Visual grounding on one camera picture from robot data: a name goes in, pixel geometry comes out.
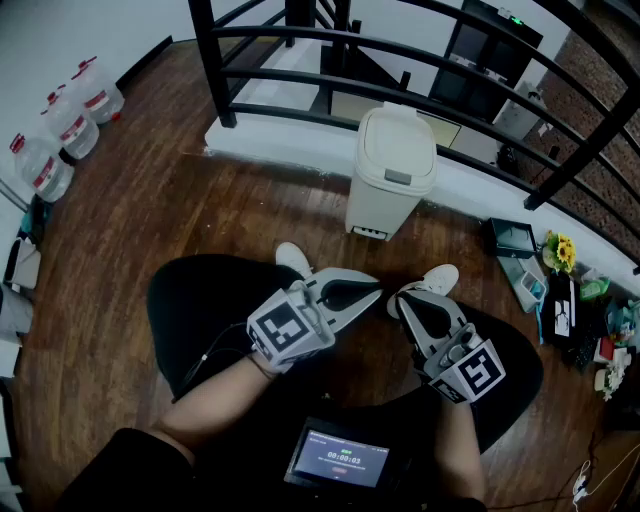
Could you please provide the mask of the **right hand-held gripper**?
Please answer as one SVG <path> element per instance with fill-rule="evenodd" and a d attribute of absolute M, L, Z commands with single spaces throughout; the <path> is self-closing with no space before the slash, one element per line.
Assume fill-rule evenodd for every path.
<path fill-rule="evenodd" d="M 473 403 L 506 375 L 490 339 L 483 339 L 452 299 L 426 290 L 396 300 L 401 321 L 418 355 L 423 383 L 452 403 Z"/>

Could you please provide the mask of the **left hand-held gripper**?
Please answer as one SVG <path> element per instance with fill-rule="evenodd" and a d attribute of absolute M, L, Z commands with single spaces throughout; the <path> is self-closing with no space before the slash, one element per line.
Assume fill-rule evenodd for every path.
<path fill-rule="evenodd" d="M 324 315 L 311 293 L 316 300 L 325 300 Z M 248 317 L 246 332 L 252 349 L 270 370 L 285 373 L 295 363 L 332 347 L 333 332 L 344 330 L 381 296 L 376 278 L 356 270 L 325 268 L 304 282 L 277 290 Z"/>

